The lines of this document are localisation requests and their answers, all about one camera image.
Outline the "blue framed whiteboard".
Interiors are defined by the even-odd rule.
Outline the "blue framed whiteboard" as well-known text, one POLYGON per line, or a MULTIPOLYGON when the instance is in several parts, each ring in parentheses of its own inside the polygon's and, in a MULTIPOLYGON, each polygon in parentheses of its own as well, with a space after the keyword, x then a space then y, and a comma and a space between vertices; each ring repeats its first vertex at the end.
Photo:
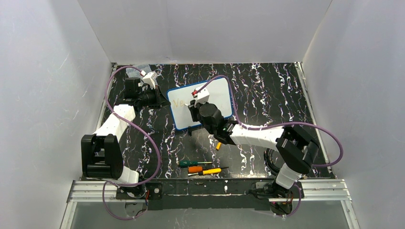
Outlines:
MULTIPOLYGON (((182 87, 172 88, 167 91, 167 99, 171 103, 171 114, 175 129, 178 131, 187 129, 188 127, 200 126, 199 122, 193 122, 191 113, 188 107, 184 104, 191 104, 194 100, 192 92, 195 88, 204 86, 207 82, 193 83, 182 87)), ((230 86, 227 80, 223 77, 213 80, 206 86, 210 97, 209 103, 215 104, 221 111, 223 117, 231 117, 233 112, 232 99, 230 94, 230 86)))

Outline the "yellow marker cap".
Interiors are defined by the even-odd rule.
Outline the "yellow marker cap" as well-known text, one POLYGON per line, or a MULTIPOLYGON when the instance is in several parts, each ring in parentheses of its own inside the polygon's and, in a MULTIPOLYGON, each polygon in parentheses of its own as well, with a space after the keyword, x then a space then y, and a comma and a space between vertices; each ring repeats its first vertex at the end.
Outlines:
POLYGON ((220 149, 221 145, 222 145, 222 143, 221 143, 221 142, 218 142, 218 144, 216 145, 215 149, 218 151, 218 150, 220 149))

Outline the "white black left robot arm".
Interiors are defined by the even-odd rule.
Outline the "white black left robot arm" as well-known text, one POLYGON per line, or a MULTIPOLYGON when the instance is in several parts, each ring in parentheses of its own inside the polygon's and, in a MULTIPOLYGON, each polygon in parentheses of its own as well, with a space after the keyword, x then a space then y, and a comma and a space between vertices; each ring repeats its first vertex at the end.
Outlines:
POLYGON ((93 134, 81 139, 82 171, 86 178, 118 184, 139 181, 139 172, 124 165, 119 140, 142 108, 159 109, 170 102, 151 76, 126 78, 124 86, 124 95, 116 101, 112 114, 93 134))

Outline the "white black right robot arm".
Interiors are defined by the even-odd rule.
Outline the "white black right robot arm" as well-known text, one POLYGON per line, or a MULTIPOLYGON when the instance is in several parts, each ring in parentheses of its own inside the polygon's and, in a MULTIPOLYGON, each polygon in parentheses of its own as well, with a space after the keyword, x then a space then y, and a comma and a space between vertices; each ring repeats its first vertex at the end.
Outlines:
POLYGON ((320 144, 301 126, 244 128, 237 121, 224 118, 214 104, 202 104, 192 100, 188 108, 192 120, 200 122, 207 132, 222 144, 253 145, 279 152, 284 164, 276 175, 274 187, 290 189, 303 175, 311 171, 320 144))

